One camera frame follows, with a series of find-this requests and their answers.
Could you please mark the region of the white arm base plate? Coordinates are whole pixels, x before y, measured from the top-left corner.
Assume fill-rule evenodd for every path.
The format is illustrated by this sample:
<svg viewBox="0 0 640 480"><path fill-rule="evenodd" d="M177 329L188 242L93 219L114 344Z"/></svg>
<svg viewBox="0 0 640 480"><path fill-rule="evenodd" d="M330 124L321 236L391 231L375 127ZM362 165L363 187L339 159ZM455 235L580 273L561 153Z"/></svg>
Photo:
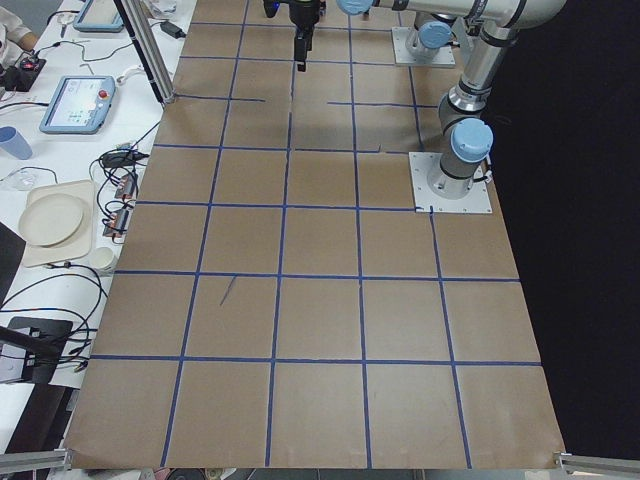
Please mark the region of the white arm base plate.
<svg viewBox="0 0 640 480"><path fill-rule="evenodd" d="M441 153L410 152L414 209L420 213L491 214L482 168L467 179L454 179L441 169Z"/></svg>
<svg viewBox="0 0 640 480"><path fill-rule="evenodd" d="M391 38L396 65L430 68L454 68L456 65L452 48L449 45L427 48L413 27L393 27Z"/></svg>

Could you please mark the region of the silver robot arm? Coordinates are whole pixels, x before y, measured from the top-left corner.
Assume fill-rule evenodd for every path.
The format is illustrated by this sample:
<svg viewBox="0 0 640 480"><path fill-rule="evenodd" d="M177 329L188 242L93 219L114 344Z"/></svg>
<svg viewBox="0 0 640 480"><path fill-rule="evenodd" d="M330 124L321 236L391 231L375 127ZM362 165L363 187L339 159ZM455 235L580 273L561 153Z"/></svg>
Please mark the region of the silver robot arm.
<svg viewBox="0 0 640 480"><path fill-rule="evenodd" d="M463 20L451 14L417 12L405 41L407 50L414 56L426 57L447 45L473 50L474 41Z"/></svg>
<svg viewBox="0 0 640 480"><path fill-rule="evenodd" d="M345 14L363 14L373 7L414 11L481 20L483 25L457 85L444 95L438 107L442 133L448 145L427 174L436 195L458 200L474 183L474 174L488 156L493 133L480 119L492 89L495 74L507 50L523 29L551 20L564 7L563 1L339 1Z"/></svg>

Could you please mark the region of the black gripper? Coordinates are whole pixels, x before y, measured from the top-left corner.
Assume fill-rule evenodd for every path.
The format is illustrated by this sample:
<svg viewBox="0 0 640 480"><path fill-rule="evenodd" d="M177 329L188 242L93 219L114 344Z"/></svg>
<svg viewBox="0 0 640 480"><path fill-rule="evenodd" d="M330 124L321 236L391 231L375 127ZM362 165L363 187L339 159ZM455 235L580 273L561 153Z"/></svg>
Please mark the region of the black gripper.
<svg viewBox="0 0 640 480"><path fill-rule="evenodd" d="M326 13L322 0L289 0L289 19L297 27L294 37L294 60L299 72L306 71L307 54L313 48L313 29Z"/></svg>

